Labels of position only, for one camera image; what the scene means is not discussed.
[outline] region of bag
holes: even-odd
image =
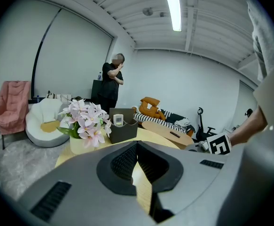
[[[50,91],[48,91],[48,94],[46,95],[46,98],[48,99],[58,99],[60,100],[63,104],[68,105],[71,102],[72,99],[72,95],[57,95],[54,93],[50,93]]]

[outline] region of gray shirt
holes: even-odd
[[[274,69],[274,24],[257,0],[246,0],[254,25],[254,52],[258,59],[258,80],[262,81]]]

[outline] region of black and white striped fabric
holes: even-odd
[[[152,122],[158,123],[162,126],[166,126],[170,129],[177,130],[177,131],[185,133],[185,134],[187,134],[191,130],[191,129],[186,130],[183,127],[168,123],[168,122],[166,122],[164,120],[161,120],[161,119],[157,119],[157,118],[153,118],[153,117],[150,117],[150,116],[147,116],[147,115],[143,115],[143,114],[135,113],[133,115],[133,117],[137,122],[152,121]]]
[[[165,116],[165,118],[167,119],[168,117],[170,117],[171,116],[171,112],[170,111],[162,111],[163,112],[163,114],[164,114],[164,116]]]

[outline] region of ceiling light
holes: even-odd
[[[167,2],[170,10],[173,31],[181,32],[182,23],[180,17],[180,0],[167,0]]]

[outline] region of small box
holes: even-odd
[[[123,115],[123,126],[114,126],[113,117],[115,114]],[[112,122],[110,127],[112,130],[110,133],[112,144],[137,137],[138,122],[133,118],[133,109],[110,108],[110,119]]]

